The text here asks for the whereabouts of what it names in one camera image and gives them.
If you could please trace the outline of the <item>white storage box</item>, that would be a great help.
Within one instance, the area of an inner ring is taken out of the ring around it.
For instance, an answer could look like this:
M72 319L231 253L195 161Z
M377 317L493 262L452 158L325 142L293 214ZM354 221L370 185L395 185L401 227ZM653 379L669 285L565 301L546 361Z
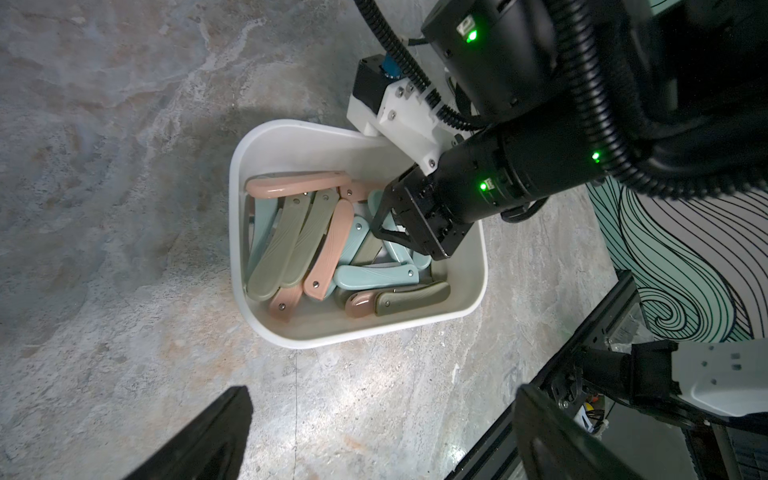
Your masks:
M428 261L423 255L374 238L371 224L379 192L410 166L410 159L383 137L299 120L264 123L239 142L230 164L229 240L233 293L247 324L269 342L309 349L396 330L460 318L480 304L488 283L488 262L480 225L473 226L452 257ZM247 284L269 244L286 197L255 199L245 191L254 177L341 171L347 184L309 193L310 206L277 292L252 300ZM442 303L395 315L377 316L376 297L396 286L351 291L333 278L325 298L309 298L304 281L323 247L334 209L346 199L354 207L349 237L335 268L412 264L419 283L446 281L451 294Z

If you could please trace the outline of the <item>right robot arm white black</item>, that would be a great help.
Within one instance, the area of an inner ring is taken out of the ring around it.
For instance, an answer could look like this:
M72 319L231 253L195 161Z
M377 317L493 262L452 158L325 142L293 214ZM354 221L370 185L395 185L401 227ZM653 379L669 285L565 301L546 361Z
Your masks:
M476 222L525 221L550 196L605 177L662 200L767 183L767 150L757 143L764 101L728 95L713 117L641 131L639 86L650 75L624 1L540 1L522 14L522 33L491 26L484 1L441 3L425 35L451 49L453 70L481 104L472 118L443 102L375 2L357 9L428 114L468 135L385 188L372 225L381 240L445 260Z

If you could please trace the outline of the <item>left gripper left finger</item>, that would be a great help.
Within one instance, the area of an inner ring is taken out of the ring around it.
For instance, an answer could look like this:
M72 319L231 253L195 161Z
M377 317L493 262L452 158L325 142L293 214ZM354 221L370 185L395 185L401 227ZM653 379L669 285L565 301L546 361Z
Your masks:
M237 479L253 415L248 388L228 388L129 479Z

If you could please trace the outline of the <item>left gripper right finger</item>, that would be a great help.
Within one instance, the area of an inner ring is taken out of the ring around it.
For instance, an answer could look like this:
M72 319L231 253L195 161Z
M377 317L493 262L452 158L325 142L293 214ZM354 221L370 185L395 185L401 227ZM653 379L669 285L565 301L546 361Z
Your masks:
M640 477L533 385L518 388L514 431L529 479L631 480Z

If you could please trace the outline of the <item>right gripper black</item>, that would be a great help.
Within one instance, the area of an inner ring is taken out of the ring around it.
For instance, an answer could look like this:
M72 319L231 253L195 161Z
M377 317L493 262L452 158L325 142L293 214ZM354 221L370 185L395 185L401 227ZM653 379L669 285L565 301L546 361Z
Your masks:
M600 153L579 126L499 125L446 151L432 174L414 166L390 182L371 230L444 260L476 222L526 221L553 195L599 177Z

